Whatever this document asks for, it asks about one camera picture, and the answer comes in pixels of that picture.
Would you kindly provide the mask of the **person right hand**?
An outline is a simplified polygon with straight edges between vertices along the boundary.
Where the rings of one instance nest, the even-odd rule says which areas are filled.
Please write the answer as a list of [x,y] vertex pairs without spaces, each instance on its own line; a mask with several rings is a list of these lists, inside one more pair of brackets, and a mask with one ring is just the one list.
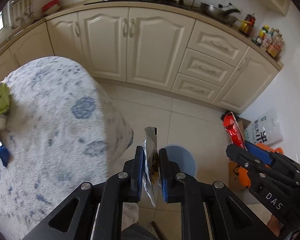
[[274,233],[275,236],[279,237],[281,224],[280,221],[274,216],[271,215],[270,220],[267,222],[267,227]]

